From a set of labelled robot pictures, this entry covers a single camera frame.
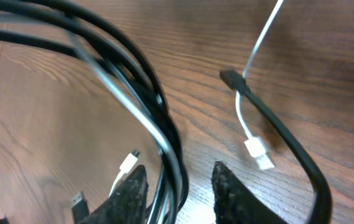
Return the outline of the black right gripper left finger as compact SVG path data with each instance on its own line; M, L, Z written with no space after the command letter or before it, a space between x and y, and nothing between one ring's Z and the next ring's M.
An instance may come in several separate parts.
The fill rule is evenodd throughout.
M146 221L148 183L146 169L138 165L96 210L86 200L77 203L78 224L143 224Z

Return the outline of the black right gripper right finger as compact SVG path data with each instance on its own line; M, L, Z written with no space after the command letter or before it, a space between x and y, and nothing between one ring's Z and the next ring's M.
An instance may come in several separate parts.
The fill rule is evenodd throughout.
M279 215L260 202L221 161L215 163L212 187L217 224L286 224Z

